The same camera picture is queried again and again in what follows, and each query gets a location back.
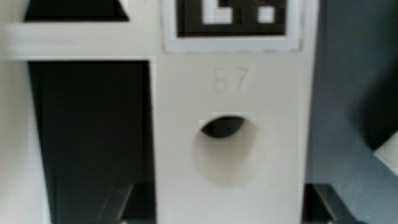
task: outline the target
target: white panel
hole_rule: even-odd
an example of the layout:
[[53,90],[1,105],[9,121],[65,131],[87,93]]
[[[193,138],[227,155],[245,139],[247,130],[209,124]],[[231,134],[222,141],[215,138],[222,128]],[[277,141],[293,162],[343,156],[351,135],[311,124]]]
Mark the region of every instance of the white panel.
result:
[[[16,24],[7,28],[12,38],[7,56],[12,59],[151,60],[158,224],[300,223],[318,3],[314,0],[305,0],[303,4],[289,0],[289,3],[289,24],[295,25],[288,27],[288,36],[266,38],[266,41],[232,38],[211,43],[202,39],[176,42],[170,0],[163,8],[160,1],[136,0],[142,10],[126,24]],[[195,44],[193,50],[202,52],[241,49],[247,52],[163,53],[161,31],[174,52],[190,51]],[[291,49],[295,52],[263,52]],[[25,92],[17,92],[19,96],[9,94],[1,101],[0,108],[14,108],[7,116],[1,115],[1,122],[10,116],[19,132],[10,125],[5,131],[26,139],[33,136],[33,128],[26,129],[26,120],[12,117],[32,117],[26,80],[21,76],[17,82],[5,83],[0,85],[7,86],[7,93],[10,89]],[[16,102],[12,97],[21,97],[16,107],[9,107]],[[216,141],[199,132],[202,122],[236,113],[248,121],[241,135]],[[7,138],[7,141],[26,144],[23,138]],[[37,152],[35,157],[28,157],[23,150],[17,152],[19,155],[3,158],[35,161],[32,172],[35,184],[42,186]],[[1,178],[9,186],[25,186],[12,182],[14,177],[7,179],[5,175]],[[42,196],[35,202],[46,201],[42,189],[35,188],[32,192]],[[32,214],[35,218],[42,217],[39,211]]]
[[0,223],[49,223],[25,64],[0,62]]

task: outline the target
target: black rectangle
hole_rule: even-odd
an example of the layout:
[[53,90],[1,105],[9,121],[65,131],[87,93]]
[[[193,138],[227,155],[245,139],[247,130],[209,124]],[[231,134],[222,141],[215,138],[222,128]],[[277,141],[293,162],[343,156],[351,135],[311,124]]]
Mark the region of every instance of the black rectangle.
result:
[[28,66],[53,224],[87,224],[117,189],[154,182],[149,63]]
[[30,0],[25,22],[128,21],[119,0]]

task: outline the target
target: dark gap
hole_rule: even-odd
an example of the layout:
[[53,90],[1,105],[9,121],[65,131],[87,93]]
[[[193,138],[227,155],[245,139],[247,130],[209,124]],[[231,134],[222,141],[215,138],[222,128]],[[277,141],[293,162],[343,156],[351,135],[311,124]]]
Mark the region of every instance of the dark gap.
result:
[[149,62],[30,62],[28,68],[51,221],[119,223],[108,219],[129,188],[136,198],[149,186],[138,203],[154,203]]
[[30,0],[25,22],[124,22],[119,0]]
[[373,150],[378,149],[398,131],[398,66],[380,73],[369,93],[362,99],[359,114],[359,131]]
[[231,0],[218,0],[218,7],[229,7],[231,6]]
[[321,202],[319,195],[314,191],[312,185],[305,185],[303,190],[303,208],[302,208],[303,222],[325,222],[332,221],[332,216],[327,211],[325,204]]
[[124,220],[154,220],[154,184],[140,183],[133,186],[128,205],[122,213]]

